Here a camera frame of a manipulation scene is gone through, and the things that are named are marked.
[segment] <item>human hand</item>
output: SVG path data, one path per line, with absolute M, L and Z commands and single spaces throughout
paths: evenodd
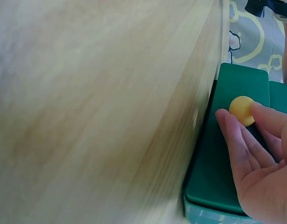
M 216 118 L 226 140 L 239 203 L 265 224 L 287 224 L 287 114 L 252 105 L 257 128 L 280 161 L 260 145 L 235 116 L 220 109 Z

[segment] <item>green container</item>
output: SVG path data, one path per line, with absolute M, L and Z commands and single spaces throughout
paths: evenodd
M 238 202 L 226 142 L 215 119 L 215 112 L 228 109 L 238 96 L 248 96 L 287 113 L 287 85 L 269 81 L 263 70 L 221 65 L 184 181 L 185 215 L 191 223 L 258 223 L 244 213 Z M 267 149 L 256 126 L 251 125 L 248 130 Z

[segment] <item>wooden board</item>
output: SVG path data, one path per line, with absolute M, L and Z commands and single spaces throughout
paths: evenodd
M 0 0 L 0 224 L 183 222 L 222 8 Z

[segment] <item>ping pong ball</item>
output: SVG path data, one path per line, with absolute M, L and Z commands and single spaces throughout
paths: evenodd
M 248 127 L 254 123 L 254 118 L 251 114 L 251 105 L 253 102 L 253 99 L 250 97 L 237 97 L 231 102 L 228 111 L 233 114 L 242 125 Z

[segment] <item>cartoon print fabric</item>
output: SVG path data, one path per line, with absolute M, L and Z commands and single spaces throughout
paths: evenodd
M 247 0 L 230 0 L 228 62 L 266 70 L 270 80 L 281 82 L 283 24 L 268 8 L 264 18 L 246 12 L 246 3 Z

